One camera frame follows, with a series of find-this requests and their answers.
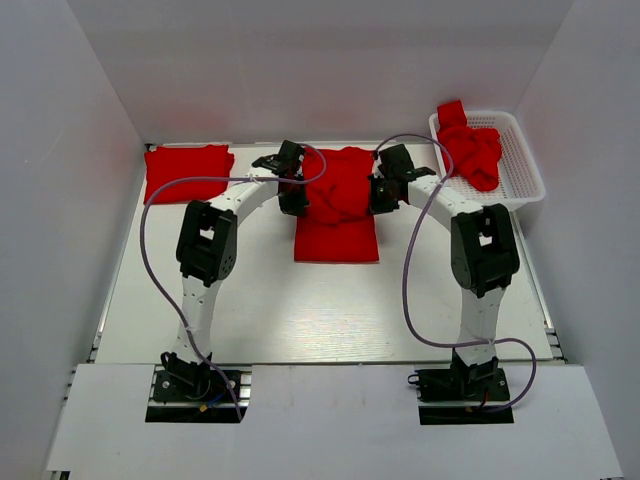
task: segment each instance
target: white panel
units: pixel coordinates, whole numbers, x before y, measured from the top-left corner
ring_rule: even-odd
[[[1,476],[40,478],[91,348],[141,142],[64,1],[3,2],[0,64]]]
[[[517,116],[547,187],[529,246],[563,351],[640,477],[640,3],[576,1]]]
[[[343,145],[323,145],[341,148]],[[244,175],[277,146],[233,147],[235,175]],[[431,146],[410,145],[417,165],[435,168]],[[182,295],[175,249],[184,205],[154,206],[148,222],[151,264],[174,298]],[[138,201],[124,260],[98,351],[103,363],[158,363],[175,340],[179,320],[157,292],[140,258]],[[293,262],[295,218],[272,200],[240,227],[238,261],[216,302],[213,359],[221,363],[446,361],[449,350],[415,340],[402,316],[402,265],[418,210],[376,217],[380,262],[321,265]],[[450,266],[450,235],[435,220],[423,224],[412,259],[409,298],[416,328],[438,341],[455,341],[460,329],[461,289]],[[544,316],[524,268],[502,302],[499,337],[530,342],[551,358]],[[502,359],[528,359],[519,345],[498,345]]]
[[[153,367],[80,366],[48,464],[74,480],[620,475],[582,367],[542,367],[513,425],[420,426],[409,366],[254,369],[240,425],[145,424]],[[508,367],[521,387],[529,368]]]
[[[571,0],[70,0],[143,140],[371,139],[512,111]]]

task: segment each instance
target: white tabletop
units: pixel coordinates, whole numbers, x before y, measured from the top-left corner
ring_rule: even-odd
[[[408,148],[417,166],[435,168],[431,146]],[[244,175],[253,160],[277,149],[275,144],[233,146],[232,175]],[[144,186],[107,313],[98,363],[159,363],[160,354],[171,348],[177,332],[179,320],[149,280],[140,258],[143,193]],[[151,264],[177,299],[182,285],[175,249],[184,209],[184,205],[153,206],[147,224]],[[403,205],[399,211],[376,217],[377,264],[294,263],[296,219],[282,215],[277,201],[267,202],[239,230],[237,264],[216,303],[213,360],[257,364],[450,359],[450,351],[415,340],[402,316],[402,263],[417,216],[417,209]],[[412,259],[410,308],[417,330],[443,342],[456,340],[461,311],[449,249],[446,229],[426,219]],[[544,315],[525,268],[513,277],[502,302],[498,337],[504,336],[529,342],[540,359],[552,358]],[[503,360],[528,359],[517,345],[497,348]]]
[[[253,368],[240,425],[145,423],[151,365],[80,365],[47,469],[76,479],[585,480],[621,475],[589,380],[542,366],[506,425],[420,426],[409,365]],[[506,366],[512,394],[529,366]]]

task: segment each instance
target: white backdrop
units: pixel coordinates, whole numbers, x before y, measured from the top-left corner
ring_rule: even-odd
[[[98,325],[142,143],[63,0],[0,15],[0,465],[40,478]]]
[[[639,20],[638,2],[576,1],[517,110],[547,187],[521,217],[528,244],[625,478],[640,478]]]
[[[145,142],[377,139],[513,111],[571,0],[69,0]]]

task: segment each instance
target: plastic basket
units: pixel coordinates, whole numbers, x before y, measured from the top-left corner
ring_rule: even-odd
[[[515,117],[510,113],[490,110],[465,111],[465,114],[471,128],[495,128],[500,133],[502,144],[502,158],[498,163],[500,185],[491,192],[479,192],[460,176],[449,179],[447,185],[482,205],[502,203],[510,211],[526,203],[542,200],[546,193],[544,184]],[[437,138],[440,128],[437,113],[429,117],[429,128],[431,136]],[[442,152],[438,147],[435,147],[435,150],[440,175],[444,175],[446,171]]]

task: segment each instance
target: red cloth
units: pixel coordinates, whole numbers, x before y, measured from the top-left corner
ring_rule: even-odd
[[[369,207],[371,152],[347,147],[321,150],[327,171],[306,186],[311,205],[298,217],[296,262],[367,263],[378,261],[378,242]],[[311,149],[302,163],[304,178],[322,170],[322,160]]]
[[[187,177],[228,177],[234,156],[228,145],[207,145],[198,148],[158,147],[144,154],[147,164],[147,189],[144,203],[163,185]],[[158,203],[180,203],[209,200],[220,195],[228,182],[188,182],[170,187],[154,200]]]
[[[438,140],[453,157],[454,175],[462,175],[481,192],[498,188],[498,161],[502,157],[498,131],[495,128],[468,127],[460,100],[440,105],[438,121]],[[442,157],[448,170],[449,159],[444,153]]]

